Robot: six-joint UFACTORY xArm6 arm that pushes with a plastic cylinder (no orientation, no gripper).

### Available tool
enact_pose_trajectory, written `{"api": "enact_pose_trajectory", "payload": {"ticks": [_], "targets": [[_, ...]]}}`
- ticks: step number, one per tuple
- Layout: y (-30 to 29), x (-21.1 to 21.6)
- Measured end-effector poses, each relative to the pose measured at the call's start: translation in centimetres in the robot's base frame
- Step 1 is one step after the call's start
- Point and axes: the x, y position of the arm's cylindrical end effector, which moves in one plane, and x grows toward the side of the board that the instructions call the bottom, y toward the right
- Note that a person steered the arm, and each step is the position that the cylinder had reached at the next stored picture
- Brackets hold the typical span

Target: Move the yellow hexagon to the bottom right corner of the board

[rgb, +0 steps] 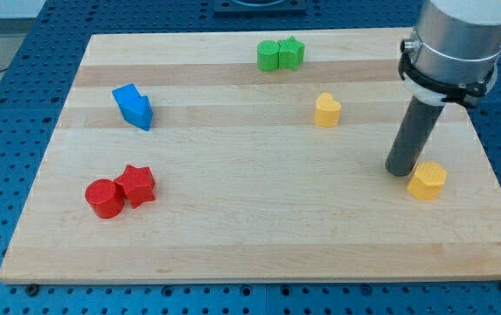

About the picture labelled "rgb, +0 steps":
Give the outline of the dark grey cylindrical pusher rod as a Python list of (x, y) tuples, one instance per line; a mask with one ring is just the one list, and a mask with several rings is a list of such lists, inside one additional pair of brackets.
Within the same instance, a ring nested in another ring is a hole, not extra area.
[(412, 97), (386, 158), (386, 169), (397, 177), (411, 173), (436, 125), (443, 106), (430, 105)]

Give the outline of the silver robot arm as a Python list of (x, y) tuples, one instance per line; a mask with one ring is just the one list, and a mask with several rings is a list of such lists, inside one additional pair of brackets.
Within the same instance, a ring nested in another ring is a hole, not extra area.
[(411, 102), (386, 158), (408, 175), (444, 107), (477, 107), (493, 89), (501, 55), (501, 0), (426, 0), (400, 44), (398, 72)]

